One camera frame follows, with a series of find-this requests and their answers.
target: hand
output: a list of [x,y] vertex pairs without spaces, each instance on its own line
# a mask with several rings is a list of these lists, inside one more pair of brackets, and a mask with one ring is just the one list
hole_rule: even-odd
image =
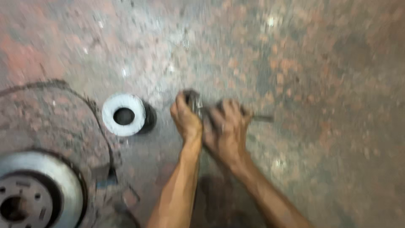
[[203,125],[200,118],[186,104],[183,92],[177,94],[176,101],[170,107],[170,114],[184,142],[201,140]]
[[232,169],[249,157],[246,131],[253,112],[234,99],[224,99],[222,107],[223,112],[218,108],[210,109],[212,122],[204,119],[203,140],[208,149]]

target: brake rotor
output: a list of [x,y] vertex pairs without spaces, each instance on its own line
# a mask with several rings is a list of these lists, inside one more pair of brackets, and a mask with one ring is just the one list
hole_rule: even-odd
[[56,157],[37,151],[0,156],[0,227],[76,227],[83,187]]

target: forearm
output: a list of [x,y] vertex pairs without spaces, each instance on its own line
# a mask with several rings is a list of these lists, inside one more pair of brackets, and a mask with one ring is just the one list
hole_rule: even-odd
[[263,176],[249,155],[240,164],[231,167],[231,170],[253,196],[268,223],[277,228],[312,227],[295,206]]
[[186,142],[179,162],[162,190],[148,228],[188,228],[198,180],[201,140]]

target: grimy hand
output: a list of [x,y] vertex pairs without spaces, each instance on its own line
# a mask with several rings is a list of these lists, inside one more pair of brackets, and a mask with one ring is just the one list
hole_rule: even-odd
[[246,131],[253,116],[234,99],[224,99],[223,110],[211,108],[204,119],[203,140],[211,152],[231,170],[237,168],[249,154],[246,151]]
[[170,107],[170,114],[184,142],[201,140],[203,125],[186,104],[182,91],[177,94],[176,101]]

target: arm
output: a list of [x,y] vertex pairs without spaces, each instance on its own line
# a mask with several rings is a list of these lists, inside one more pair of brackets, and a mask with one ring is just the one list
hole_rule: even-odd
[[211,120],[204,120],[206,146],[245,185],[269,224],[277,228],[312,227],[294,205],[266,180],[246,151],[246,131],[253,113],[241,108],[236,100],[226,99],[222,107],[223,111],[212,108]]
[[179,161],[153,209],[148,228],[188,228],[198,180],[202,124],[185,103],[183,93],[170,108],[177,130],[183,138]]

